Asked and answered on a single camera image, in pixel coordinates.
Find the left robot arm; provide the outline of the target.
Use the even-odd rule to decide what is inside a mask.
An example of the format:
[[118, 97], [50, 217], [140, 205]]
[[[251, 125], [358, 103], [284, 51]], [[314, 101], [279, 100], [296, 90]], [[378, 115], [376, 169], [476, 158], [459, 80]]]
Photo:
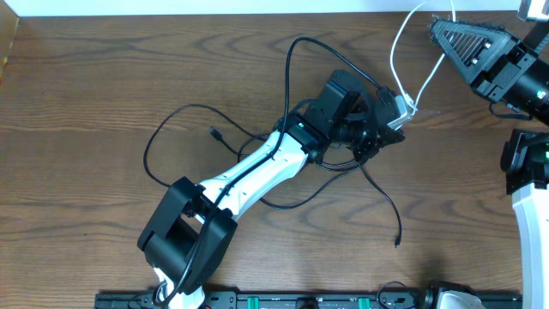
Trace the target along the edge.
[[321, 165], [334, 143], [348, 147], [362, 166], [380, 148], [403, 141], [401, 127], [413, 112], [407, 96], [386, 87], [370, 95], [357, 76], [336, 70], [315, 99], [281, 118], [264, 144], [236, 166], [200, 183], [182, 177], [168, 185], [137, 240], [160, 279], [154, 304], [199, 307], [202, 285], [219, 267], [247, 209], [306, 165]]

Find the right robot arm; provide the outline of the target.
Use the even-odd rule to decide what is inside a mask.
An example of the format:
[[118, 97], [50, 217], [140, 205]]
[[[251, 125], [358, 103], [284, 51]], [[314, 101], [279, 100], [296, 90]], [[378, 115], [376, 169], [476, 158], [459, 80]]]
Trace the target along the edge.
[[[536, 22], [524, 39], [503, 27], [437, 19], [431, 39], [464, 82], [490, 106], [505, 104], [507, 119], [548, 122], [548, 24]], [[512, 198], [522, 251], [522, 304], [548, 306], [548, 135], [514, 129], [500, 168]]]

